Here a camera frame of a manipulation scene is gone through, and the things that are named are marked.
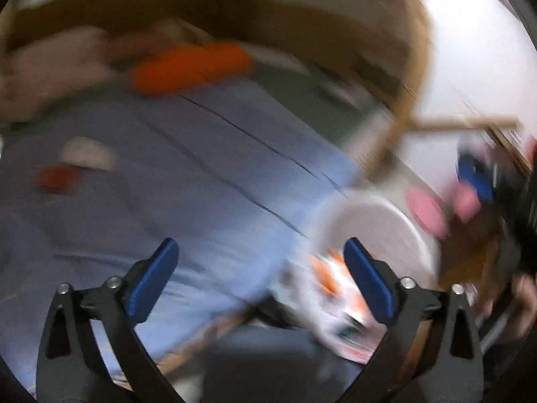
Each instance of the blue gripper pad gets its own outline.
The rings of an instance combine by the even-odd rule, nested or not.
[[[459,181],[467,181],[477,193],[482,203],[492,203],[493,190],[491,180],[476,167],[476,159],[470,155],[463,155],[458,159],[457,176]]]
[[[362,292],[375,320],[390,326],[395,320],[398,301],[393,290],[386,284],[387,281],[384,280],[383,275],[375,268],[375,260],[356,238],[351,238],[346,242],[343,256],[345,265]],[[386,263],[379,263],[385,265],[387,271],[391,273],[390,282],[397,280]]]
[[[167,238],[153,255],[136,262],[125,276],[123,306],[133,325],[143,323],[177,267],[179,246]]]

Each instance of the orange cylinder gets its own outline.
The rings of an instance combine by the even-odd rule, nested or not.
[[[173,94],[182,89],[224,77],[246,75],[253,60],[240,45],[214,42],[171,50],[140,64],[133,74],[133,86],[142,95]]]

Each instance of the screw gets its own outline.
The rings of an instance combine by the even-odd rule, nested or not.
[[[122,283],[123,283],[123,280],[121,279],[121,277],[112,276],[110,279],[106,281],[106,286],[109,287],[110,289],[116,289],[116,288],[119,288]]]
[[[56,288],[56,292],[58,294],[66,294],[69,292],[69,289],[71,289],[71,285],[69,285],[68,283],[62,283],[58,285],[58,288]]]
[[[403,277],[399,283],[401,283],[401,286],[405,289],[413,289],[416,287],[416,283],[414,279],[410,277]]]
[[[451,289],[458,296],[465,293],[465,289],[462,287],[462,285],[459,285],[458,283],[451,285]]]

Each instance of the hand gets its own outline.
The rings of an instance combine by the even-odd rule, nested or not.
[[[524,338],[531,330],[537,316],[537,286],[535,286],[533,278],[528,274],[517,274],[513,277],[511,286],[518,307],[511,315],[498,343],[508,343]],[[496,287],[480,292],[477,299],[477,310],[484,318],[492,313],[492,307],[498,293],[499,289]]]

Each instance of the mattress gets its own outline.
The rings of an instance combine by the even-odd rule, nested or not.
[[[84,170],[73,195],[38,192],[39,168],[57,163],[74,136],[111,147],[115,170]],[[249,79],[156,99],[115,88],[66,102],[0,160],[0,354],[31,389],[56,286],[99,286],[171,237],[179,264],[136,327],[149,353],[163,356],[260,298],[303,240],[308,214],[359,173]]]

